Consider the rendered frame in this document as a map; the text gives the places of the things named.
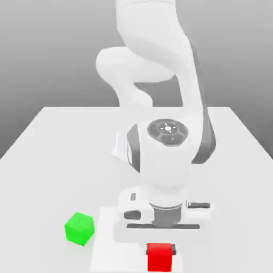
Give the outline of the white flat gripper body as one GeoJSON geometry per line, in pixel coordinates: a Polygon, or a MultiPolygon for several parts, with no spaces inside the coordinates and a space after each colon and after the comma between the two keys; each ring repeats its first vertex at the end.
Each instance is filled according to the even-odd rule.
{"type": "Polygon", "coordinates": [[[211,225],[176,224],[160,228],[151,223],[116,223],[114,239],[123,243],[207,244],[211,241],[211,225]]]}

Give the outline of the small red cube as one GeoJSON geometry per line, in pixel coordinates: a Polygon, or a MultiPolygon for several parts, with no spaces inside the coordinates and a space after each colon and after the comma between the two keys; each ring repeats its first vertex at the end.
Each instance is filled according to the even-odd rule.
{"type": "Polygon", "coordinates": [[[148,243],[148,271],[170,272],[172,269],[172,246],[170,243],[148,243]]]}

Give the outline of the small green cube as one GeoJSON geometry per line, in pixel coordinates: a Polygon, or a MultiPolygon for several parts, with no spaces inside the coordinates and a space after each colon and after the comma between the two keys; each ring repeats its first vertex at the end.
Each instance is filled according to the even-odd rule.
{"type": "Polygon", "coordinates": [[[80,246],[85,246],[95,232],[93,218],[79,212],[74,213],[64,227],[66,239],[80,246]]]}

